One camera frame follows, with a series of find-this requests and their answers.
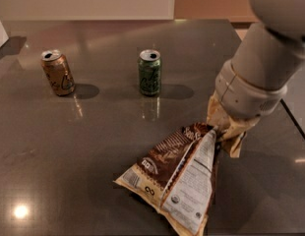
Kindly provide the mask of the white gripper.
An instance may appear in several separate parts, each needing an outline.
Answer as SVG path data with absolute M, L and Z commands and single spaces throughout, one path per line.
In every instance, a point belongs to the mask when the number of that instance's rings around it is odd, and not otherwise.
M 252 86 L 236 74 L 227 60 L 215 79 L 215 92 L 217 95 L 214 93 L 209 100 L 207 124 L 217 130 L 223 150 L 231 158 L 238 158 L 247 132 L 260 117 L 275 110 L 287 86 L 277 90 Z

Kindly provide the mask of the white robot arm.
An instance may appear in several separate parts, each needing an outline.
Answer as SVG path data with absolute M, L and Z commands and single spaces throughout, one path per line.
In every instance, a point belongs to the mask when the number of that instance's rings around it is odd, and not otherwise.
M 215 79 L 207 123 L 222 148 L 240 155 L 248 130 L 286 96 L 291 77 L 305 64 L 305 0 L 249 0 L 259 19 Z

